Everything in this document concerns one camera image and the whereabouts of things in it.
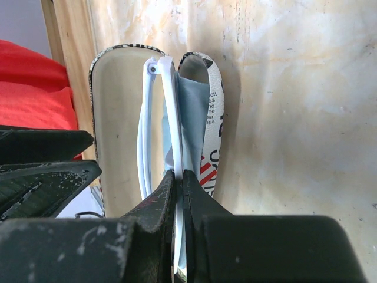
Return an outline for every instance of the red fabric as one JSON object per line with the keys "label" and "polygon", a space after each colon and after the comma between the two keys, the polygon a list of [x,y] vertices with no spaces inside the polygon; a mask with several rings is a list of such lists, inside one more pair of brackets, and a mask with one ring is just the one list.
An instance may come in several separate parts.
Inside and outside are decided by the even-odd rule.
{"label": "red fabric", "polygon": [[65,67],[0,40],[0,124],[77,130]]}

